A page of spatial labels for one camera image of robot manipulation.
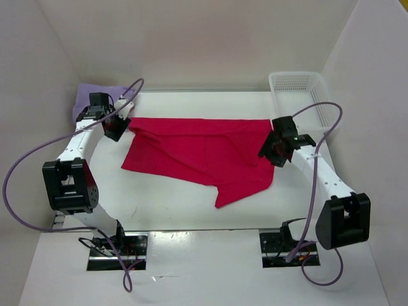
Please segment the lavender t shirt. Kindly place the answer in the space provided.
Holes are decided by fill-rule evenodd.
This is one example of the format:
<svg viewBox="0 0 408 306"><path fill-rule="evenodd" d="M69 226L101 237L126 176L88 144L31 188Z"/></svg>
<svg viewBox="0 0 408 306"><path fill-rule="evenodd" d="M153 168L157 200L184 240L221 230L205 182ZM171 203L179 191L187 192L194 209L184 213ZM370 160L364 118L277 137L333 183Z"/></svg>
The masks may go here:
<svg viewBox="0 0 408 306"><path fill-rule="evenodd" d="M116 102L120 95L127 89L124 86L100 86L94 84L80 83L77 87L77 95L72 110L72 121L75 124L77 117L86 106L90 105L89 94L94 92L103 92L109 94Z"/></svg>

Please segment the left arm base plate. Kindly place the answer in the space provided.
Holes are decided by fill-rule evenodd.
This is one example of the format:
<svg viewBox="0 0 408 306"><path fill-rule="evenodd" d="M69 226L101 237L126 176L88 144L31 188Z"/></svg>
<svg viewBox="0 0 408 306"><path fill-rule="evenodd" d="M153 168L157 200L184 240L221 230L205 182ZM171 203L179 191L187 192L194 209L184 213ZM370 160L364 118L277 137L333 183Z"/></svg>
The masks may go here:
<svg viewBox="0 0 408 306"><path fill-rule="evenodd" d="M117 248L126 268L130 270L145 270L147 260L147 246L149 234L147 232L125 232L123 246ZM78 239L89 249L87 271L113 271L122 267L113 249L105 238Z"/></svg>

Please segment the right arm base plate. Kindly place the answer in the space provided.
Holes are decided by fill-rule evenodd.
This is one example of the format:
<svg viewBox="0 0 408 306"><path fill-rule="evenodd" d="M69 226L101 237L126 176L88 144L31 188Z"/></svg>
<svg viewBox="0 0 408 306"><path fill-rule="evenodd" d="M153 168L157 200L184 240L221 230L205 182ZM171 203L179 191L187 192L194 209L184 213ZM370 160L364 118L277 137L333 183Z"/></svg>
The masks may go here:
<svg viewBox="0 0 408 306"><path fill-rule="evenodd" d="M259 232L263 268L285 268L302 266L320 266L317 247L306 246L296 253L294 258L286 261L289 252L297 246L288 229L279 228Z"/></svg>

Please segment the pink t shirt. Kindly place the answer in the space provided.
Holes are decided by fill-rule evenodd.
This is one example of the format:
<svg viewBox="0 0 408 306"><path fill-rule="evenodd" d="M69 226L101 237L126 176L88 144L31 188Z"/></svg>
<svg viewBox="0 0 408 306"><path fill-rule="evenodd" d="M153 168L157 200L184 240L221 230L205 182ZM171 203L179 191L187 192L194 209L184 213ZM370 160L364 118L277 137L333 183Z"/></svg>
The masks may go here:
<svg viewBox="0 0 408 306"><path fill-rule="evenodd" d="M135 117L122 169L216 187L215 208L268 189L274 167L258 153L268 119Z"/></svg>

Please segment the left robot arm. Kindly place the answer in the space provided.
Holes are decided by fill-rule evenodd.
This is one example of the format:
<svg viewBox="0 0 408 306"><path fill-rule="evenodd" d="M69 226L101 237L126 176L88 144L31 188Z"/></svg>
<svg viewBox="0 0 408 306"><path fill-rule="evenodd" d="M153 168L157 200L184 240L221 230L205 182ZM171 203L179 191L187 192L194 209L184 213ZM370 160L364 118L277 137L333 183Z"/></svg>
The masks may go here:
<svg viewBox="0 0 408 306"><path fill-rule="evenodd" d="M106 137L119 141L128 128L134 108L130 99L93 92L90 104L76 118L75 132L55 161L42 167L48 200L53 210L70 215L90 228L94 247L102 254L118 255L127 247L121 223L99 202L99 189L89 163L96 145Z"/></svg>

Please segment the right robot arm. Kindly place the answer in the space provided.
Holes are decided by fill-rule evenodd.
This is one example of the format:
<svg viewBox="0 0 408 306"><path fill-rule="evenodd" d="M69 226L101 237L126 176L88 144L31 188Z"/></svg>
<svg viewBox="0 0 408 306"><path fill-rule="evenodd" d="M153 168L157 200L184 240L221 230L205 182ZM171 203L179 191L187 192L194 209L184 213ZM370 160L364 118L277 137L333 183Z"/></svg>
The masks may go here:
<svg viewBox="0 0 408 306"><path fill-rule="evenodd" d="M317 242L326 250L365 242L370 232L371 201L345 184L319 154L319 146L307 134L300 135L291 116L272 121L272 130L262 145L259 157L283 167L292 163L312 186L310 207L302 235L290 228L279 235L287 251L305 240L315 208L321 211L316 221Z"/></svg>

